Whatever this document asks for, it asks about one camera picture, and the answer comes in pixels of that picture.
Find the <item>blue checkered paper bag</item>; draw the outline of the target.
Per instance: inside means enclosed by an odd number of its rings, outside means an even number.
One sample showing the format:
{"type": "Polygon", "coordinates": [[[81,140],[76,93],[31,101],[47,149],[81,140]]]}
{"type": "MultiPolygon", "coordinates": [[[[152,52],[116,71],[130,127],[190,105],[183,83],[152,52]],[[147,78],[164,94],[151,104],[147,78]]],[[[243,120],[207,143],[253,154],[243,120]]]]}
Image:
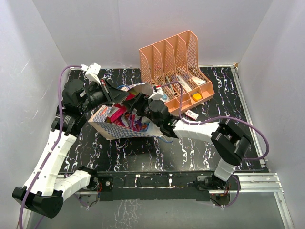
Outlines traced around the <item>blue checkered paper bag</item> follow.
{"type": "Polygon", "coordinates": [[[120,118],[118,118],[114,123],[108,123],[106,121],[107,115],[113,106],[102,105],[88,120],[88,123],[91,124],[107,140],[163,136],[163,133],[160,131],[159,127],[157,127],[151,120],[149,120],[150,124],[146,132],[136,132],[124,127],[120,118]]]}

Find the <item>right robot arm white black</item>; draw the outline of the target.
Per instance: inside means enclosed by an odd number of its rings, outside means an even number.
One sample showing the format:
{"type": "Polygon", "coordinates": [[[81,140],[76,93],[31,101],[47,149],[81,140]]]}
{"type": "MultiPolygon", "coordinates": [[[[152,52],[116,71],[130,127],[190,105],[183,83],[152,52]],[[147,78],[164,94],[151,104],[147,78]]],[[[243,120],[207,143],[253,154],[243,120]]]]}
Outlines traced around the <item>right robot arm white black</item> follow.
{"type": "Polygon", "coordinates": [[[124,101],[123,105],[129,112],[135,111],[138,116],[148,118],[167,137],[192,138],[214,145],[221,159],[210,177],[197,182],[204,189],[224,189],[229,185],[230,176],[251,145],[248,135],[229,119],[205,124],[186,121],[170,114],[162,100],[150,99],[143,93],[124,101]]]}

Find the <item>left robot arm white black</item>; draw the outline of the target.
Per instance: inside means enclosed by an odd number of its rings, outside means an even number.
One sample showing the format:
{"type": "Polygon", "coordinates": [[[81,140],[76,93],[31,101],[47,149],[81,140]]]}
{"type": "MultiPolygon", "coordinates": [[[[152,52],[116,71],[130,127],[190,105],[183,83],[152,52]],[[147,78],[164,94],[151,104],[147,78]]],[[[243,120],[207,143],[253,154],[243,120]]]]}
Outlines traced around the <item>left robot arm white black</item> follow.
{"type": "Polygon", "coordinates": [[[81,166],[72,175],[56,183],[57,175],[72,145],[87,122],[86,114],[99,105],[112,106],[123,102],[128,92],[106,80],[90,82],[70,80],[60,91],[59,106],[51,125],[49,139],[33,173],[12,197],[26,208],[54,218],[64,201],[82,188],[98,186],[97,171],[81,166]]]}

